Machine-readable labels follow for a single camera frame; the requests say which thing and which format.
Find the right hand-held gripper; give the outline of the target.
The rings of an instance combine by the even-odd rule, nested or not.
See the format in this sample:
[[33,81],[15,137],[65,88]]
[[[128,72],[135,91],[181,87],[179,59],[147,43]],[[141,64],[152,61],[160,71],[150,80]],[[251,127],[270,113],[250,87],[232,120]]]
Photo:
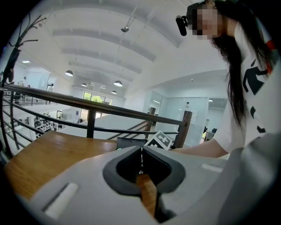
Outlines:
[[172,144],[172,140],[164,134],[162,131],[158,131],[156,134],[150,138],[145,146],[161,148],[164,150],[169,150]]

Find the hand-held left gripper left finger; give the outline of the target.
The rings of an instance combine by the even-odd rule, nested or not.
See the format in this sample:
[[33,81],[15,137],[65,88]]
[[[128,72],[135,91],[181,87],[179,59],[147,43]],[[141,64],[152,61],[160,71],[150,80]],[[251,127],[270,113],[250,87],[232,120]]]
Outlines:
[[131,146],[121,155],[111,159],[102,174],[108,186],[118,194],[140,196],[136,179],[141,168],[141,146]]

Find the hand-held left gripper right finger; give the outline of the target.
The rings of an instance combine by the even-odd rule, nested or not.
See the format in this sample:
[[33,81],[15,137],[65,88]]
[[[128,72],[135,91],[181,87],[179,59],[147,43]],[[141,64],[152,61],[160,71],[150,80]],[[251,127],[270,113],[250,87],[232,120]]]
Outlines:
[[174,192],[186,177],[186,170],[181,163],[157,152],[154,147],[144,146],[142,159],[144,170],[158,194]]

